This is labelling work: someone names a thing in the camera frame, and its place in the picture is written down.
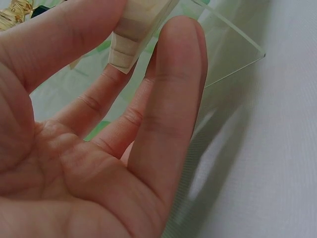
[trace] knuckle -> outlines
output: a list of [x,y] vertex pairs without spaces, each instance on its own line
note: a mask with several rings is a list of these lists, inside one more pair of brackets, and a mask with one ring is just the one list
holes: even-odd
[[114,147],[107,140],[103,139],[102,137],[98,137],[93,142],[97,146],[102,148],[104,151],[106,151],[108,154],[110,154],[116,158],[119,158],[118,153],[116,152]]
[[86,37],[84,34],[78,30],[69,18],[69,12],[66,12],[62,7],[59,10],[59,21],[58,27],[66,32],[70,43],[73,48],[81,47],[86,44]]
[[111,82],[112,87],[114,88],[120,87],[123,81],[121,77],[119,77],[116,73],[107,70],[107,68],[102,72],[99,79]]
[[149,133],[173,139],[180,139],[184,136],[184,129],[179,126],[179,123],[174,123],[173,120],[154,115],[147,115],[143,120],[144,130]]
[[83,102],[85,105],[87,105],[91,110],[93,110],[96,114],[99,115],[99,117],[102,117],[102,105],[100,102],[94,98],[93,96],[84,94],[78,97],[78,100]]
[[159,82],[168,83],[186,83],[189,80],[189,75],[184,71],[175,71],[171,73],[159,73],[156,80]]
[[128,109],[122,115],[122,118],[132,125],[140,127],[143,120],[143,115],[136,108],[128,107]]
[[152,85],[155,83],[155,80],[156,80],[155,76],[146,76],[144,77],[143,82]]

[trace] white fabric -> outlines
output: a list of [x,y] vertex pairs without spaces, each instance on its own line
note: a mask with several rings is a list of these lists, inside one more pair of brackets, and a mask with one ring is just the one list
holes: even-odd
[[316,238],[317,1],[239,2],[241,21],[251,21],[242,30],[267,55],[231,77],[253,84],[232,89],[242,102],[215,139],[233,141],[217,158],[230,165],[214,176],[221,185],[210,181],[204,205],[216,198],[199,237]]

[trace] green pattern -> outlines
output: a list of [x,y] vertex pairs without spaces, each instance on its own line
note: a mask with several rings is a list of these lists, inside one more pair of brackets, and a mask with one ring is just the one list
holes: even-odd
[[111,41],[106,40],[106,41],[104,41],[101,45],[99,45],[99,46],[96,48],[96,50],[97,50],[98,53],[100,53],[100,52],[102,52],[102,51],[108,49],[108,48],[110,47],[110,45],[111,45]]
[[181,3],[181,7],[182,7],[183,12],[186,16],[188,16],[192,19],[195,19],[195,20],[198,19],[199,16],[196,15],[188,5]]
[[90,134],[85,138],[86,141],[90,141],[92,138],[94,138],[99,132],[102,131],[102,129],[104,129],[107,125],[109,125],[110,122],[109,121],[102,121],[100,122],[95,129],[93,129],[92,132],[90,132]]

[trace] hand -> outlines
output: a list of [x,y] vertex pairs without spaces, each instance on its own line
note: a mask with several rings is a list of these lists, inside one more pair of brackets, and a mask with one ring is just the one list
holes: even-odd
[[75,0],[0,34],[1,237],[159,237],[180,178],[206,78],[204,34],[163,28],[126,112],[90,142],[131,75],[107,66],[60,113],[35,122],[29,94],[100,44],[124,0]]

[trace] finger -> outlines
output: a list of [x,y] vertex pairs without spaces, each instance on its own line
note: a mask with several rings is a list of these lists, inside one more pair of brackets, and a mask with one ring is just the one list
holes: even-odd
[[131,150],[133,148],[133,145],[134,145],[134,142],[132,142],[128,148],[124,151],[122,157],[121,157],[121,162],[125,165],[125,166],[128,166],[128,162],[129,162],[129,157],[130,157],[130,153],[131,153]]
[[174,18],[163,28],[157,78],[128,162],[128,170],[166,206],[177,188],[205,81],[201,35],[186,17]]
[[126,0],[75,0],[5,31],[0,61],[28,92],[105,40]]
[[199,44],[199,49],[201,52],[201,57],[202,57],[202,77],[201,77],[201,84],[200,84],[200,95],[203,95],[203,91],[205,88],[205,82],[206,82],[206,77],[208,73],[208,55],[207,55],[207,45],[206,45],[206,39],[205,39],[205,33],[200,25],[200,23],[196,20],[193,20],[193,23],[195,25],[196,33],[198,36],[198,44]]
[[79,137],[86,137],[110,110],[119,93],[129,82],[132,72],[133,70],[126,75],[107,65],[93,85],[53,119],[70,128]]
[[156,71],[156,49],[151,57],[145,77],[131,104],[121,117],[103,129],[92,142],[107,153],[120,159],[127,147],[135,139],[143,119],[143,113],[151,93]]

